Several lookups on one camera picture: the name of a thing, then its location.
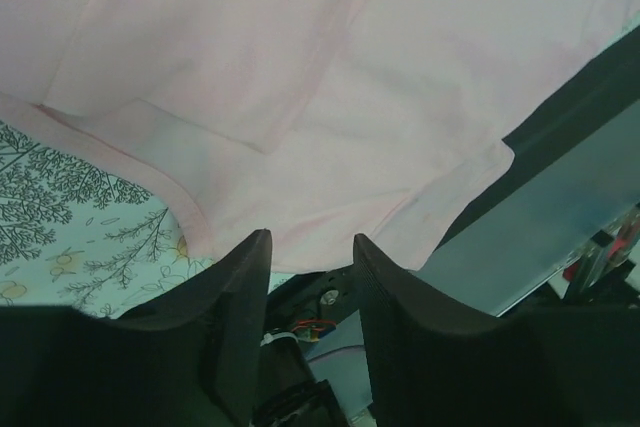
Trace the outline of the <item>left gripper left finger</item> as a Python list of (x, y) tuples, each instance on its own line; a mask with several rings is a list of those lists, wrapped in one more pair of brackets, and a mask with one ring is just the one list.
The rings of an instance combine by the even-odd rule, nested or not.
[(272, 239), (257, 230), (211, 267), (119, 320), (177, 342), (175, 358), (194, 386), (226, 417), (250, 417), (271, 271)]

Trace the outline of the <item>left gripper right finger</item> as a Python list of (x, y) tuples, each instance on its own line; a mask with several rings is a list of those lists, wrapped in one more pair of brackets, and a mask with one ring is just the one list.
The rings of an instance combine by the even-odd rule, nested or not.
[(462, 346), (498, 321), (398, 266), (363, 234), (354, 238), (353, 260), (375, 404), (471, 398), (481, 375)]

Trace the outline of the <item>pink t shirt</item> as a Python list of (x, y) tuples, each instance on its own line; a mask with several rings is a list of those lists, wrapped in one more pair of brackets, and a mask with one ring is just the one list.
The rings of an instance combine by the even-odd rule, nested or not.
[(1, 118), (160, 197), (194, 257), (417, 270), (639, 0), (1, 0)]

